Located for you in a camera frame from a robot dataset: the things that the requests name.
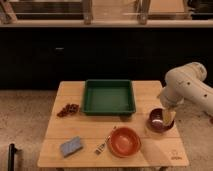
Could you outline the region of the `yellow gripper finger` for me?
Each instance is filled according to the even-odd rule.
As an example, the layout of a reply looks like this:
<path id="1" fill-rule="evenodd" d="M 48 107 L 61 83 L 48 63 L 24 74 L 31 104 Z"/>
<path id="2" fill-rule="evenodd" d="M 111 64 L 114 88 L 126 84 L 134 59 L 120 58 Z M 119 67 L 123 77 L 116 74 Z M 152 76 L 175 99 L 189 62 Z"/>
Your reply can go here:
<path id="1" fill-rule="evenodd" d="M 176 112 L 173 110 L 164 110 L 163 111 L 163 124 L 169 126 L 175 118 Z"/>

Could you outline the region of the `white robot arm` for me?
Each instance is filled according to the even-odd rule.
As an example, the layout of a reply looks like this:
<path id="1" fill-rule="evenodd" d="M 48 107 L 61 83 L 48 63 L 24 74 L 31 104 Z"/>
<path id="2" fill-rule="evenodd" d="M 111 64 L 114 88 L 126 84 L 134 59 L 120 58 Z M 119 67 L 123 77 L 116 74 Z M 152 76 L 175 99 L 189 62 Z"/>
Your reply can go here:
<path id="1" fill-rule="evenodd" d="M 213 113 L 213 88 L 206 85 L 205 66 L 191 62 L 169 70 L 165 75 L 166 86 L 159 94 L 164 107 L 163 124 L 169 126 L 176 115 L 175 108 L 185 99 L 197 104 L 206 112 Z"/>

